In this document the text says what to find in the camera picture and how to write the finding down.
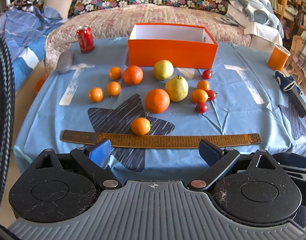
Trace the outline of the red cherry tomato front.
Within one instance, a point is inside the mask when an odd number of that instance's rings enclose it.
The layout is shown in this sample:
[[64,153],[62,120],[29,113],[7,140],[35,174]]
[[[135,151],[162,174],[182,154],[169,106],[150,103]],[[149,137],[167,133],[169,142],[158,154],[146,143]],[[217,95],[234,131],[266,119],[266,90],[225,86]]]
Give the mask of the red cherry tomato front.
[[207,103],[199,102],[196,104],[196,107],[195,107],[196,113],[199,113],[199,114],[206,113],[207,110],[208,110]]

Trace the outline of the red cherry tomato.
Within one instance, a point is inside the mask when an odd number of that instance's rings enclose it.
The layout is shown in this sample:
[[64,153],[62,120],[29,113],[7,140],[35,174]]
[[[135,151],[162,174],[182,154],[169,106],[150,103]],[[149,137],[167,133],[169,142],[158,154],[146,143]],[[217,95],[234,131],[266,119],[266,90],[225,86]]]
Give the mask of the red cherry tomato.
[[207,110],[208,110],[207,103],[199,102],[196,104],[196,107],[195,107],[196,113],[199,113],[199,114],[206,113]]
[[206,69],[202,73],[202,78],[204,80],[209,80],[212,77],[213,72],[210,69]]
[[208,101],[213,101],[216,99],[217,93],[214,90],[208,90],[207,94],[208,94]]

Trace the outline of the small tangerine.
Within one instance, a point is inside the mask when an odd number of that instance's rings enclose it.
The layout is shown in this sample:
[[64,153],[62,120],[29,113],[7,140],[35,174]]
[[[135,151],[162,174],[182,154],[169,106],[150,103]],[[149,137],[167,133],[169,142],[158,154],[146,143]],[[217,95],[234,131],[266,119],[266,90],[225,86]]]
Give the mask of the small tangerine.
[[121,91],[121,85],[116,81],[112,81],[107,85],[106,91],[107,94],[111,97],[118,96]]
[[104,98],[103,90],[99,87],[92,88],[88,94],[88,98],[93,103],[101,102]]
[[195,89],[191,96],[193,103],[205,103],[208,100],[208,94],[202,89]]
[[207,92],[210,90],[210,84],[207,80],[201,80],[197,83],[197,89],[202,89]]
[[121,78],[122,71],[119,67],[112,67],[109,70],[109,78],[111,80],[119,80]]
[[150,129],[150,121],[146,118],[135,118],[131,123],[131,130],[135,135],[147,135]]

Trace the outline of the yellow pear front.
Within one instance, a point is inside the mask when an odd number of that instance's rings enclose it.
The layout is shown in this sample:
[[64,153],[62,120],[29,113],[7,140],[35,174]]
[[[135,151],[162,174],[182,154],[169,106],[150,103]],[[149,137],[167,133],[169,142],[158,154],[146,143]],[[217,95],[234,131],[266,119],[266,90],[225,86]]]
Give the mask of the yellow pear front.
[[185,99],[188,95],[188,89],[189,86],[186,79],[179,75],[170,79],[164,87],[164,90],[173,102],[179,102]]

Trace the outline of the yellow pear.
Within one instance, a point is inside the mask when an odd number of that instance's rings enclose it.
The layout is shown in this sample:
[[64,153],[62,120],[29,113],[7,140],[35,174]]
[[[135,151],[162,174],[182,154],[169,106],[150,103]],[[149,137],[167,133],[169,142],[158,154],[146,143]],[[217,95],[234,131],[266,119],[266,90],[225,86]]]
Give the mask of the yellow pear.
[[164,90],[173,102],[179,102],[185,99],[188,95],[188,89],[189,86],[186,79],[179,75],[170,79],[164,87]]
[[153,67],[153,75],[157,80],[169,79],[174,72],[173,64],[168,60],[158,61]]

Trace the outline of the large orange front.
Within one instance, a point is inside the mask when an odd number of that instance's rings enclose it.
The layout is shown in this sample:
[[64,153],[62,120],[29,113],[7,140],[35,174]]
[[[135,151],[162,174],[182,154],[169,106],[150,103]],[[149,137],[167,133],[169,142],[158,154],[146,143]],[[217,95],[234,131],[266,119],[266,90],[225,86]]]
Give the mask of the large orange front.
[[145,97],[145,107],[150,113],[160,114],[168,109],[170,98],[163,89],[153,89]]

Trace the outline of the large orange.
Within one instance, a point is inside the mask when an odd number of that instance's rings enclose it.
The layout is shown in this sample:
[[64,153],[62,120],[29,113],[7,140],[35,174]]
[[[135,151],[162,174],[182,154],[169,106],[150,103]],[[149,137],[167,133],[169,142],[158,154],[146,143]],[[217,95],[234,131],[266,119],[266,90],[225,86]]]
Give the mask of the large orange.
[[143,80],[143,71],[136,65],[131,65],[124,70],[123,80],[127,85],[134,86]]
[[150,113],[160,114],[168,109],[170,98],[163,89],[153,89],[145,97],[145,107]]

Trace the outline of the red cherry tomato back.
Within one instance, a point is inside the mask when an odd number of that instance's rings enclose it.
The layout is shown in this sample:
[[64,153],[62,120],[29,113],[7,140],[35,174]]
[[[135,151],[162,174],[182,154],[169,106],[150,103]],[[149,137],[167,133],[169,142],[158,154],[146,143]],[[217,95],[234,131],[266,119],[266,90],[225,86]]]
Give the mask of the red cherry tomato back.
[[210,69],[206,69],[202,73],[202,78],[204,80],[209,80],[212,77],[213,72]]

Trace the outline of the large orange back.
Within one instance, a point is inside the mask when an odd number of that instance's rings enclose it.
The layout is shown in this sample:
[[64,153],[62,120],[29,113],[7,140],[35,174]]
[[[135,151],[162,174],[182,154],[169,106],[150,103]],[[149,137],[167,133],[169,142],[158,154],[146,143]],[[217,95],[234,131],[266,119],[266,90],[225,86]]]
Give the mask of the large orange back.
[[131,65],[124,70],[123,80],[127,85],[134,86],[143,80],[143,71],[136,65]]

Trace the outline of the yellow pear back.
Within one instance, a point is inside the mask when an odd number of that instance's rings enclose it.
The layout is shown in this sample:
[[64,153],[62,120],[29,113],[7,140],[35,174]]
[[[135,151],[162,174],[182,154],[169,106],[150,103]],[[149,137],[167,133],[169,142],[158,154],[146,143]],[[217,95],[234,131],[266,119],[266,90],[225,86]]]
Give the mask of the yellow pear back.
[[158,61],[153,67],[153,75],[157,80],[169,79],[174,72],[173,64],[168,60]]

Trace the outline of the wooden ruler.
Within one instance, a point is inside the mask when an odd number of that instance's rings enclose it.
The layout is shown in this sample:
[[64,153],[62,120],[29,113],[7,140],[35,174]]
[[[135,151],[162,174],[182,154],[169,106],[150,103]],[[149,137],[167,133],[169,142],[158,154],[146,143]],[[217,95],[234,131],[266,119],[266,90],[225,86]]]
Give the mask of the wooden ruler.
[[64,130],[61,140],[76,144],[95,145],[103,139],[109,139],[113,147],[147,149],[196,149],[201,140],[208,140],[218,147],[246,146],[260,144],[258,133],[233,135],[134,135],[112,134]]

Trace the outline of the dark blue folded case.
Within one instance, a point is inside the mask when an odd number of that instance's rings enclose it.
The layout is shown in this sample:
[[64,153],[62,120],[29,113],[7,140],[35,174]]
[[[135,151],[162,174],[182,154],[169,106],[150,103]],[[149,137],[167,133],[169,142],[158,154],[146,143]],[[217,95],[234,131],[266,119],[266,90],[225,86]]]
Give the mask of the dark blue folded case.
[[302,90],[292,76],[285,76],[279,70],[275,71],[275,79],[280,88],[288,94],[292,103],[302,118],[306,117],[306,102]]

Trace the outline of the orange cardboard box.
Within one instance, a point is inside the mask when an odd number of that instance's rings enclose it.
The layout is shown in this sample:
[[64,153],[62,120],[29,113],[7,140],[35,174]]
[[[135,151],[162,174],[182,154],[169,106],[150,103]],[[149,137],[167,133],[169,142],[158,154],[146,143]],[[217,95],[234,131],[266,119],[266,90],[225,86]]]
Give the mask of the orange cardboard box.
[[201,26],[174,23],[136,23],[128,39],[129,63],[154,66],[168,60],[175,67],[210,69],[218,44]]

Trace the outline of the orange paper cup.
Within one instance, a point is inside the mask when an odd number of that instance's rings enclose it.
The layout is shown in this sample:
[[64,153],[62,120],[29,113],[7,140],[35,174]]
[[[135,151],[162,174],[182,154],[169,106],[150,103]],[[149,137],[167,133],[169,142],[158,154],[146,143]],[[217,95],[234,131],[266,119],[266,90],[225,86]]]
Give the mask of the orange paper cup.
[[284,48],[284,46],[275,43],[273,51],[267,60],[267,66],[272,70],[281,71],[289,57],[290,51]]

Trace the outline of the red soda can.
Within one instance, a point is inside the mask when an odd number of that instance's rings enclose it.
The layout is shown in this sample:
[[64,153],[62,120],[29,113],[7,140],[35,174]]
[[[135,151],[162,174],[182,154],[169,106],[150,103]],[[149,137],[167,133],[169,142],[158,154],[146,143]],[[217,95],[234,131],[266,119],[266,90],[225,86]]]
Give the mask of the red soda can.
[[92,29],[89,25],[78,26],[76,35],[82,53],[89,53],[94,50]]

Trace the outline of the pink quilted sofa cover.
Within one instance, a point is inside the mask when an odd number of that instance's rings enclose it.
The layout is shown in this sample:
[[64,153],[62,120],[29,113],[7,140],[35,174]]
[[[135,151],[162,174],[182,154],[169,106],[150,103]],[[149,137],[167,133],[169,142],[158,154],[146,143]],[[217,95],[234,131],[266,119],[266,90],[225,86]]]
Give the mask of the pink quilted sofa cover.
[[126,37],[136,23],[176,23],[205,27],[219,42],[244,47],[251,44],[251,36],[244,28],[221,23],[220,14],[209,11],[170,7],[155,4],[128,5],[121,8],[98,10],[74,16],[54,29],[45,42],[45,72],[51,73],[62,52],[76,42],[77,27],[89,25],[94,38]]

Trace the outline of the blue striped sheet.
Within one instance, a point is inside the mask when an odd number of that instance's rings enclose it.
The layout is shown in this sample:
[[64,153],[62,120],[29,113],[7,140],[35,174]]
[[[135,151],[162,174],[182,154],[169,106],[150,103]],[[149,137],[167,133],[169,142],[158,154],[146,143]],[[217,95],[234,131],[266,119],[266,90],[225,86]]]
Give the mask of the blue striped sheet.
[[16,91],[44,60],[48,34],[63,23],[60,13],[51,7],[33,7],[32,12],[13,8],[0,16],[0,34],[11,54]]

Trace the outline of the grey dotted white blanket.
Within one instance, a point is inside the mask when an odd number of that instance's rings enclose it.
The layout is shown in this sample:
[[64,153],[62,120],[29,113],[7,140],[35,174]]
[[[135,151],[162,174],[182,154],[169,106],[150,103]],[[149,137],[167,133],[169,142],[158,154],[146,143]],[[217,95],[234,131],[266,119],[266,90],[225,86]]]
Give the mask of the grey dotted white blanket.
[[250,48],[271,52],[282,44],[282,23],[274,14],[270,0],[229,0],[227,13],[251,35]]

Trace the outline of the white pillow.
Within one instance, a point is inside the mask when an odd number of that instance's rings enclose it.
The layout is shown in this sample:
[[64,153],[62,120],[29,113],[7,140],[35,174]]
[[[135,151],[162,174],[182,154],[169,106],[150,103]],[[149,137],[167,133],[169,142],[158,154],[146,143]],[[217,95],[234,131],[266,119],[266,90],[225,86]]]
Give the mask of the white pillow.
[[59,12],[61,17],[65,20],[68,18],[70,5],[73,0],[44,0],[44,6],[55,9]]

